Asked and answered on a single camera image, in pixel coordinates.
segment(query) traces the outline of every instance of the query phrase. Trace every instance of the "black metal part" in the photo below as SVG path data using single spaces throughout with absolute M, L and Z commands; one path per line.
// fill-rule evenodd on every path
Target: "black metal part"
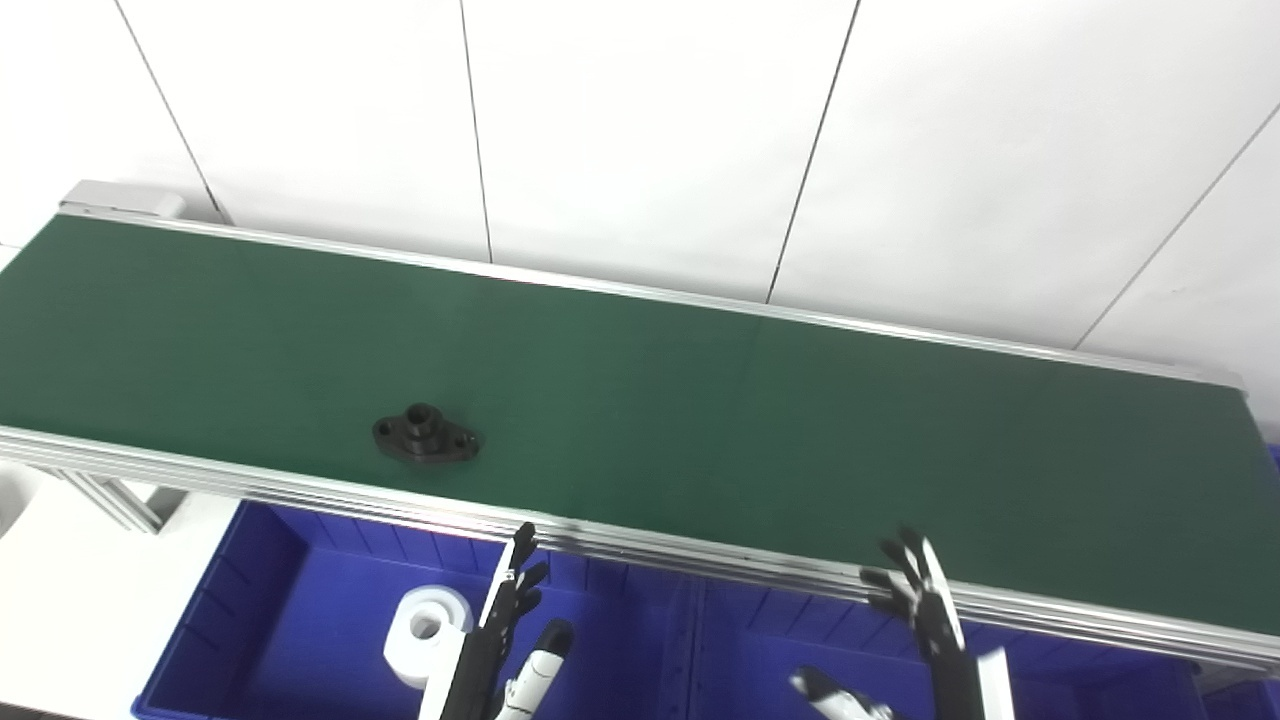
M 471 460 L 480 452 L 475 433 L 445 420 L 438 407 L 425 402 L 374 423 L 374 442 L 392 457 L 421 464 Z

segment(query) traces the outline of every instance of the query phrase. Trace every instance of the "robotic hand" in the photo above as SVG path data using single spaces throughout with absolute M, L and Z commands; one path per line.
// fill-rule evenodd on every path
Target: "robotic hand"
M 929 541 L 911 530 L 899 530 L 900 541 L 884 541 L 881 550 L 901 570 L 901 578 L 864 568 L 863 582 L 876 588 L 872 607 L 901 618 L 911 628 L 920 657 L 933 682 L 936 720 L 1012 720 L 1009 669 L 1004 650 L 974 659 L 965 652 L 942 565 Z M 829 720 L 906 720 L 869 697 L 846 691 L 815 667 L 804 666 L 791 684 Z
M 517 621 L 543 598 L 535 585 L 547 578 L 547 562 L 521 571 L 536 547 L 534 525 L 525 523 L 503 548 L 476 628 L 444 629 L 419 720 L 527 720 L 538 710 L 573 643 L 566 620 L 549 621 L 516 678 L 494 692 Z

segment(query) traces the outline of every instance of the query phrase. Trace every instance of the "white wall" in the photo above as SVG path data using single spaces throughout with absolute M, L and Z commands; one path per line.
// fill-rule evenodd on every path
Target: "white wall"
M 488 259 L 457 0 L 120 6 L 236 224 Z
M 0 245 L 26 245 L 84 178 L 172 190 L 218 219 L 110 0 L 0 3 Z
M 1280 442 L 1280 122 L 1249 145 L 1082 345 L 1224 368 Z
M 120 3 L 163 96 L 113 0 L 0 5 L 0 242 L 79 177 L 215 218 L 204 179 L 244 227 L 1220 366 L 1280 441 L 1280 131 L 1170 240 L 1280 101 L 1270 0 L 867 0 L 847 47 L 852 0 Z
M 852 0 L 467 0 L 494 260 L 763 301 Z
M 1071 346 L 1280 100 L 1280 4 L 864 3 L 773 301 Z

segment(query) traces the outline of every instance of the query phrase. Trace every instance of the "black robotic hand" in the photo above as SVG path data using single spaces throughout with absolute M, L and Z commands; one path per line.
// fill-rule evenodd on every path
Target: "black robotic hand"
M 906 620 L 927 662 L 963 655 L 960 618 L 933 546 L 910 528 L 899 529 L 899 537 L 882 541 L 881 550 L 902 571 L 902 579 L 876 568 L 860 573 L 864 583 L 881 591 L 868 598 L 872 607 Z
M 973 659 L 933 546 L 920 533 L 901 528 L 900 539 L 883 541 L 881 550 L 901 577 L 865 568 L 860 577 L 873 589 L 872 607 L 902 619 L 911 628 L 920 657 L 929 666 L 934 720 L 1012 720 L 1009 673 L 1004 651 Z M 905 720 L 888 706 L 836 684 L 815 667 L 804 666 L 791 684 L 829 720 Z

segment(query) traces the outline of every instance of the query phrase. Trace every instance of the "white floor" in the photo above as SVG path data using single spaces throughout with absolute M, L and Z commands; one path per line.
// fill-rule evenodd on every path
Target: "white floor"
M 191 495 L 150 537 L 115 527 L 68 484 L 42 482 L 0 536 L 0 703 L 132 717 L 236 505 Z

